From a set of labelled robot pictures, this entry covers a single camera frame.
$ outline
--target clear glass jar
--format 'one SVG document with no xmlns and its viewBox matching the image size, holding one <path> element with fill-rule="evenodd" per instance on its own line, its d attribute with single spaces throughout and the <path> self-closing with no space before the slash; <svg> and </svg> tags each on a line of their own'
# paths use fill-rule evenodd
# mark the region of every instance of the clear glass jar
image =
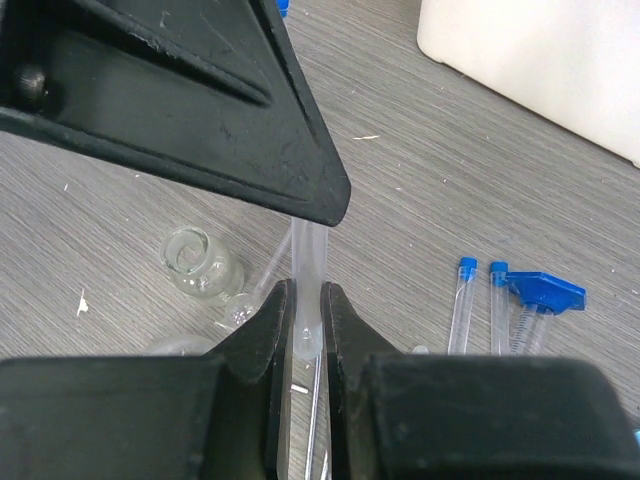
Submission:
<svg viewBox="0 0 640 480">
<path fill-rule="evenodd" d="M 212 350 L 216 342 L 196 335 L 176 335 L 151 345 L 144 353 L 150 357 L 200 356 Z"/>
<path fill-rule="evenodd" d="M 244 286 L 236 256 L 197 227 L 171 232 L 162 242 L 160 259 L 180 291 L 212 306 L 225 306 Z"/>
</svg>

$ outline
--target blue plastic part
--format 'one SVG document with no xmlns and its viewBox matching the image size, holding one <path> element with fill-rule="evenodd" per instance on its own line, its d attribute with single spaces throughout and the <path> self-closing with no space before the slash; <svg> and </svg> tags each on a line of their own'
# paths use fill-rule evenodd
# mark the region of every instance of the blue plastic part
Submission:
<svg viewBox="0 0 640 480">
<path fill-rule="evenodd" d="M 567 310 L 584 310 L 587 291 L 544 272 L 508 272 L 509 291 L 520 303 L 538 305 L 538 313 L 560 315 Z"/>
<path fill-rule="evenodd" d="M 507 273 L 509 271 L 509 264 L 507 262 L 492 262 L 489 266 L 489 273 L 498 273 L 504 272 Z M 501 278 L 500 275 L 496 275 L 495 277 L 491 276 L 491 283 L 496 287 L 504 287 L 507 284 L 506 278 Z"/>
<path fill-rule="evenodd" d="M 278 0 L 278 8 L 280 9 L 282 18 L 286 17 L 289 11 L 289 0 Z"/>
<path fill-rule="evenodd" d="M 468 282 L 476 276 L 478 271 L 478 260 L 473 257 L 462 257 L 460 259 L 459 275 L 465 282 Z"/>
</svg>

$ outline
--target plastic pipette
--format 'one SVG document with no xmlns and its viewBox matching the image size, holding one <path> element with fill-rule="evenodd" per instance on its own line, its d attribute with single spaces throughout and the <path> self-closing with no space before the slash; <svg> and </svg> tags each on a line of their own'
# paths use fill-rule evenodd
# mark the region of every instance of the plastic pipette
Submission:
<svg viewBox="0 0 640 480">
<path fill-rule="evenodd" d="M 313 360 L 324 344 L 320 315 L 320 290 L 327 275 L 329 229 L 291 219 L 291 267 L 296 283 L 296 320 L 293 353 L 301 360 Z"/>
<path fill-rule="evenodd" d="M 289 227 L 280 245 L 278 245 L 278 248 L 273 254 L 273 257 L 269 260 L 269 264 L 258 281 L 256 288 L 253 289 L 253 292 L 240 293 L 229 300 L 224 311 L 224 325 L 237 328 L 256 314 L 262 302 L 265 300 L 265 296 L 269 293 L 267 288 L 271 286 L 273 276 L 289 250 L 290 245 L 291 227 Z"/>
<path fill-rule="evenodd" d="M 491 353 L 509 353 L 509 287 L 507 262 L 493 262 L 491 274 Z"/>
<path fill-rule="evenodd" d="M 543 272 L 507 273 L 509 290 L 520 297 L 522 313 L 511 342 L 513 355 L 537 355 L 544 348 L 549 324 L 567 310 L 584 310 L 584 288 Z"/>
<path fill-rule="evenodd" d="M 467 351 L 477 269 L 478 261 L 475 258 L 463 257 L 460 259 L 449 347 L 447 348 L 447 353 L 450 355 L 464 355 Z"/>
</svg>

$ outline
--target plastic tube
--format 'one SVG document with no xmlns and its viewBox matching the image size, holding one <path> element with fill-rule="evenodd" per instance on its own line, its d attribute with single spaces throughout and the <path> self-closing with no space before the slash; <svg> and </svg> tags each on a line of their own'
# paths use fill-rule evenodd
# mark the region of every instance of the plastic tube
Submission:
<svg viewBox="0 0 640 480">
<path fill-rule="evenodd" d="M 477 269 L 478 261 L 475 258 L 463 257 L 460 260 L 449 347 L 447 348 L 449 355 L 464 355 L 467 351 Z"/>
<path fill-rule="evenodd" d="M 322 351 L 320 290 L 327 275 L 329 229 L 323 225 L 291 219 L 291 267 L 296 282 L 296 319 L 293 352 L 313 360 Z"/>
<path fill-rule="evenodd" d="M 506 262 L 493 262 L 491 273 L 491 353 L 509 353 L 509 287 Z"/>
<path fill-rule="evenodd" d="M 539 305 L 527 303 L 522 307 L 518 327 L 511 342 L 513 355 L 538 355 L 542 352 L 552 315 L 539 313 Z"/>
<path fill-rule="evenodd" d="M 268 288 L 271 286 L 273 277 L 278 271 L 278 267 L 289 250 L 290 245 L 291 227 L 289 227 L 280 245 L 278 245 L 278 248 L 273 254 L 273 257 L 269 260 L 269 264 L 253 292 L 240 293 L 229 300 L 224 312 L 223 325 L 234 329 L 238 328 L 260 310 L 265 296 L 269 293 Z"/>
</svg>

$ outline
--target white container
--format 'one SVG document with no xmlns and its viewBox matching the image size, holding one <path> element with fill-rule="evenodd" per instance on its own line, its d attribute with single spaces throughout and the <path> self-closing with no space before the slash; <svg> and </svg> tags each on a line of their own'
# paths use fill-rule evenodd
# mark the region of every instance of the white container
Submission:
<svg viewBox="0 0 640 480">
<path fill-rule="evenodd" d="M 422 0 L 418 45 L 640 167 L 640 0 Z"/>
</svg>

